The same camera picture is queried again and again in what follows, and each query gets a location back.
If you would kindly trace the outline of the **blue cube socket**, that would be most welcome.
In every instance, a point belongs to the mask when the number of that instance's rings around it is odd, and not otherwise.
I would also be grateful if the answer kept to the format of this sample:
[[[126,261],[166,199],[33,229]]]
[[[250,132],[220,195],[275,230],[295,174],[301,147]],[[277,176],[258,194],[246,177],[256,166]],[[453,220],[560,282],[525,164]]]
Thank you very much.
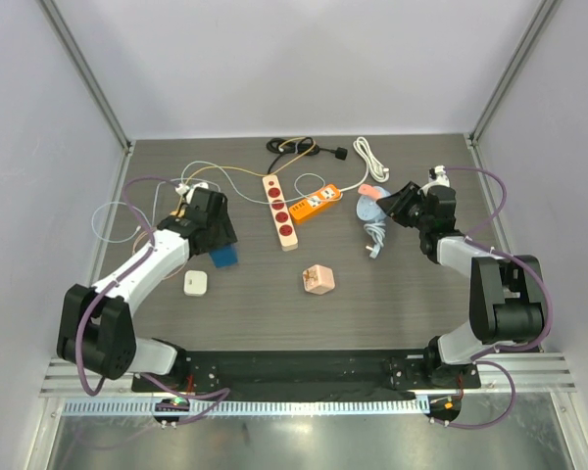
[[[209,252],[215,268],[226,268],[238,263],[238,254],[234,244],[212,250]]]

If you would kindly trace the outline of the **light blue round socket base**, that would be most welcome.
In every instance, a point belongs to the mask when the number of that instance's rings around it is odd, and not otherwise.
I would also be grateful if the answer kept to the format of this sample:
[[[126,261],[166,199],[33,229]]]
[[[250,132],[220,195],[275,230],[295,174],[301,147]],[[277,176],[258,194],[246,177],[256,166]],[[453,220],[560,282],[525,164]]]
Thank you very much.
[[[380,186],[379,187],[383,190],[385,197],[389,196],[390,193]],[[360,195],[359,200],[357,201],[356,205],[356,214],[359,220],[363,223],[377,223],[381,222],[385,219],[386,214],[382,211],[382,209],[376,204],[376,201],[369,199],[368,197]]]

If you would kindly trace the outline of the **pink cube socket adapter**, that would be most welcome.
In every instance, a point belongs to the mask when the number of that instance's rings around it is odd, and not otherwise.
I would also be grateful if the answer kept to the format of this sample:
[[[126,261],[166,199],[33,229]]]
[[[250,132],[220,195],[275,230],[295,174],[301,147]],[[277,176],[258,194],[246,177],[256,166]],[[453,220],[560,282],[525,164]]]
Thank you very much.
[[[327,266],[315,264],[302,273],[303,288],[307,293],[324,295],[335,289],[333,270]]]

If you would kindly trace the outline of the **white charger plug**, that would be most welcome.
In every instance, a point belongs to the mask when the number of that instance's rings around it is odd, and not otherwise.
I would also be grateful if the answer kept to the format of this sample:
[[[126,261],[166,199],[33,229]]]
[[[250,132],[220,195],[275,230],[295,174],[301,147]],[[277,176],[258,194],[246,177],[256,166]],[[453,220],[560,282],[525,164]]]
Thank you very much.
[[[208,274],[199,270],[187,270],[183,278],[183,293],[188,297],[202,297],[208,290]]]

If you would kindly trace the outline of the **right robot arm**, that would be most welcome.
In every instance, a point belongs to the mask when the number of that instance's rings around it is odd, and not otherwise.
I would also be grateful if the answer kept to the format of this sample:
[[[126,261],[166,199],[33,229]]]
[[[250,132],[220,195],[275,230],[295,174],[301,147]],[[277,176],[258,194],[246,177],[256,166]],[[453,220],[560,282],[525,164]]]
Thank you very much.
[[[456,228],[456,191],[410,182],[376,204],[393,221],[418,231],[429,260],[469,280],[468,321],[430,340],[421,363],[431,388],[455,388],[479,358],[537,348],[551,325],[551,301],[532,256],[513,257],[481,248]]]

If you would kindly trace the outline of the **orange power strip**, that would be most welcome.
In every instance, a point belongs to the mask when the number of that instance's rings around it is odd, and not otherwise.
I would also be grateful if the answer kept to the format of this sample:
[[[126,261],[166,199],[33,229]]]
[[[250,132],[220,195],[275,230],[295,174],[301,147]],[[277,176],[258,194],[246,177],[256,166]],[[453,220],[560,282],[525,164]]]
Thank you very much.
[[[289,208],[290,217],[297,224],[304,223],[326,211],[341,199],[342,192],[335,185],[325,185],[311,196],[293,204]]]

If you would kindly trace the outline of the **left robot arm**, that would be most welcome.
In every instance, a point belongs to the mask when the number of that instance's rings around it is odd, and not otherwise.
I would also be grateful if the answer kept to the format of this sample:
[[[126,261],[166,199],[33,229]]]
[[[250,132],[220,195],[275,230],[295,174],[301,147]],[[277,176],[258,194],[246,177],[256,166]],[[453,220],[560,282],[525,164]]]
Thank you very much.
[[[225,194],[190,189],[179,214],[167,216],[149,234],[150,242],[107,277],[91,286],[75,284],[63,301],[57,354],[76,365],[84,391],[97,395],[86,373],[102,381],[126,373],[154,375],[165,390],[181,389],[188,379],[186,351],[163,340],[136,336],[133,316],[175,269],[191,258],[237,242]]]

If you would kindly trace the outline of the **beige red power strip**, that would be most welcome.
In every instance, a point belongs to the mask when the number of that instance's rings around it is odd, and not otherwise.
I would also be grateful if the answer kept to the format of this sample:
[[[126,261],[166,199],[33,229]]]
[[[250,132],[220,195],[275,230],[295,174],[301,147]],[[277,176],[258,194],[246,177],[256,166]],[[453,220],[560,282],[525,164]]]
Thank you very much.
[[[284,252],[297,249],[298,238],[277,176],[264,176],[262,183],[281,249]]]

